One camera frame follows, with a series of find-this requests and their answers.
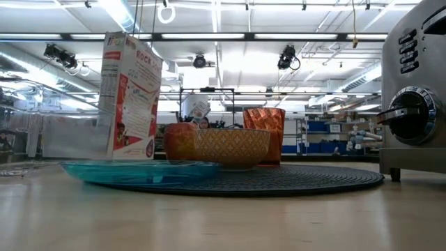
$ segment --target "table surface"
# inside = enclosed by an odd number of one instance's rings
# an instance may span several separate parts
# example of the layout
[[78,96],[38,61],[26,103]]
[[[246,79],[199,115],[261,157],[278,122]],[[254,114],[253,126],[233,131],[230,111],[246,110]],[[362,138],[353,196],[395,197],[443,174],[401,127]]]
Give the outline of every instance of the table surface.
[[403,170],[401,180],[335,195],[234,199],[113,190],[41,167],[0,177],[0,250],[445,250],[446,175]]

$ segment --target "yellow bowl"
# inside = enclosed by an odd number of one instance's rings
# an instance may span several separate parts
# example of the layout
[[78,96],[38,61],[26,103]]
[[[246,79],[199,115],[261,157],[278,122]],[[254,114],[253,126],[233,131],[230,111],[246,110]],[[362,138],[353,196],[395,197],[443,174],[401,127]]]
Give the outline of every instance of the yellow bowl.
[[223,169],[245,171],[262,161],[268,152],[270,133],[251,129],[204,129],[197,132],[197,159],[223,164]]

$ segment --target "round placemat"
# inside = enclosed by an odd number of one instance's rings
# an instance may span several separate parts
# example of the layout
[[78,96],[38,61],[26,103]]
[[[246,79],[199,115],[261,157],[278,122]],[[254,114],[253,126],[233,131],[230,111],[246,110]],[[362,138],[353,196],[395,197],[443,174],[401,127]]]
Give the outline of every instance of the round placemat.
[[198,183],[166,186],[106,185],[112,188],[175,195],[252,197],[296,196],[346,192],[383,182],[382,174],[345,167],[282,165],[259,167],[251,172],[220,172]]

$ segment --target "ceiling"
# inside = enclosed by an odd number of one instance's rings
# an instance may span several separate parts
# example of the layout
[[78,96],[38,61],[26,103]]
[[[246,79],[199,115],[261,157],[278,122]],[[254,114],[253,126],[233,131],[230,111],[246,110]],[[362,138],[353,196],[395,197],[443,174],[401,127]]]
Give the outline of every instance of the ceiling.
[[[368,2],[371,8],[366,10]],[[155,1],[145,0],[144,7],[141,7],[142,0],[129,0],[128,5],[129,13],[134,15],[135,6],[139,4],[137,22],[141,23],[141,31],[149,33],[352,33],[354,23],[357,32],[388,33],[418,2],[420,0],[357,0],[354,15],[349,0],[306,0],[305,11],[302,11],[302,1],[292,0],[170,0],[168,4],[175,8],[176,16],[168,24],[161,23],[156,16]],[[122,31],[100,1],[89,3],[92,8],[86,8],[84,0],[2,1],[0,33]],[[167,19],[169,11],[163,10],[162,15]],[[100,85],[102,43],[56,44],[76,54],[77,59],[91,69],[87,76],[75,77]],[[43,62],[47,60],[43,56],[44,42],[13,42],[10,45]],[[292,75],[289,70],[277,69],[279,54],[286,45],[294,45],[300,52],[298,57],[302,67]],[[156,42],[153,46],[164,60],[176,61],[180,66],[196,54],[204,54],[206,60],[216,61],[216,50],[219,49],[221,85],[241,91],[264,91],[269,86],[274,86],[276,91],[334,91],[331,82],[343,82],[379,62],[383,43],[359,43],[355,49],[352,43],[333,42],[218,42],[217,47],[214,42]],[[56,63],[50,64],[60,68]],[[178,68],[180,73],[188,70],[191,71],[190,67]],[[178,88],[175,83],[169,85]],[[361,92],[379,90],[380,82],[376,80],[361,88]]]

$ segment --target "blue plate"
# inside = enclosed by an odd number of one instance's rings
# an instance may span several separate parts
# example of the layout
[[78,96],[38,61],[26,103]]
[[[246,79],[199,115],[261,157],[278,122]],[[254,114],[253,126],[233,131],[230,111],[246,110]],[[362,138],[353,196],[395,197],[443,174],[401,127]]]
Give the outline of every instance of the blue plate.
[[212,178],[220,164],[169,160],[85,160],[61,163],[83,181],[105,185],[178,185]]

